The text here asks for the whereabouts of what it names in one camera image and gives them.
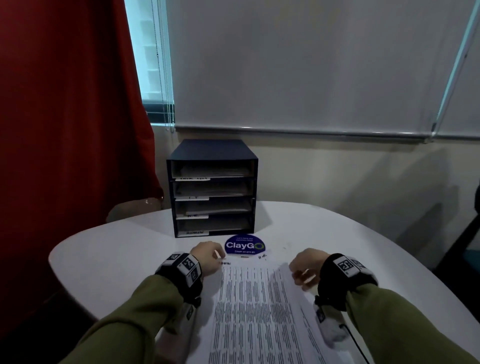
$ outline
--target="hand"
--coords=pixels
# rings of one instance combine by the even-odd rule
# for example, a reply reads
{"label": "hand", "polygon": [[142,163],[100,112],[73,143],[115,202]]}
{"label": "hand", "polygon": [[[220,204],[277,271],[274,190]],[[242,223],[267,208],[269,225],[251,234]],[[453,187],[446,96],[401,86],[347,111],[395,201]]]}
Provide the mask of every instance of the hand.
{"label": "hand", "polygon": [[215,251],[221,258],[225,258],[225,252],[219,243],[201,242],[190,251],[200,263],[204,277],[214,274],[222,266],[222,260],[217,259]]}
{"label": "hand", "polygon": [[304,291],[316,286],[320,281],[320,269],[329,256],[323,250],[312,248],[298,253],[289,265],[295,284]]}

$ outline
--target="wire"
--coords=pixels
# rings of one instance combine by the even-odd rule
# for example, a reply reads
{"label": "wire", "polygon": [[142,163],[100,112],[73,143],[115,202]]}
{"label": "wire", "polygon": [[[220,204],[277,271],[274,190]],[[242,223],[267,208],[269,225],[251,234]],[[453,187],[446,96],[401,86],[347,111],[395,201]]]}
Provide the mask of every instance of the wire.
{"label": "wire", "polygon": [[347,325],[345,324],[340,324],[339,326],[340,328],[346,328],[348,333],[350,334],[350,337],[352,338],[353,342],[355,343],[355,345],[357,346],[357,349],[360,351],[361,355],[363,356],[363,359],[365,359],[365,362],[367,364],[370,364],[369,361],[367,360],[367,357],[365,356],[365,354],[363,353],[363,351],[360,349],[360,346],[358,345],[357,341],[355,340],[355,338],[353,337],[352,335],[352,332],[350,331],[350,329],[348,328]]}

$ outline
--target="beige wall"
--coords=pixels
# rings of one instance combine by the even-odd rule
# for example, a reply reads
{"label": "beige wall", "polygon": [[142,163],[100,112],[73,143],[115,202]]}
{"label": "beige wall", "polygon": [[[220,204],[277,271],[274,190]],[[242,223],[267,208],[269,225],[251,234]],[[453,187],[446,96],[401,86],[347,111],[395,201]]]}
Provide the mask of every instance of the beige wall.
{"label": "beige wall", "polygon": [[[153,128],[156,172],[166,195],[165,160],[182,139],[241,138],[259,159],[258,199],[307,203],[348,216],[427,267],[439,262],[475,216],[479,143],[406,145]],[[168,196],[165,206],[170,207]],[[480,247],[480,241],[474,244]]]}

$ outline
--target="wrist-mounted device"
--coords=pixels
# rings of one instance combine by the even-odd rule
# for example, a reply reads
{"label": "wrist-mounted device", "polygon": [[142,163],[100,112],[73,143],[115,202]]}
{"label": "wrist-mounted device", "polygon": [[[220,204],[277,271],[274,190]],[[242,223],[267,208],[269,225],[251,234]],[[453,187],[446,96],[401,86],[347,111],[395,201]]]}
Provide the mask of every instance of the wrist-mounted device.
{"label": "wrist-mounted device", "polygon": [[366,283],[378,286],[377,278],[369,269],[357,259],[343,254],[330,255],[320,270],[320,277],[315,304],[333,306],[339,311],[347,310],[348,291]]}
{"label": "wrist-mounted device", "polygon": [[155,274],[170,280],[179,290],[185,303],[195,308],[202,302],[202,268],[198,260],[191,254],[175,252],[170,255]]}

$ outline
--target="file organizer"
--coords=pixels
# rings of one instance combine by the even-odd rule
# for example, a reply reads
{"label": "file organizer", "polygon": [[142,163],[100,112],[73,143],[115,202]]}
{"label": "file organizer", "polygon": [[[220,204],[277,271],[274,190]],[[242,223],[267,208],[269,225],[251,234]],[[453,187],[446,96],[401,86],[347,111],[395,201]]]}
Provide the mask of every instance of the file organizer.
{"label": "file organizer", "polygon": [[253,233],[258,158],[242,140],[185,139],[167,171],[176,238]]}

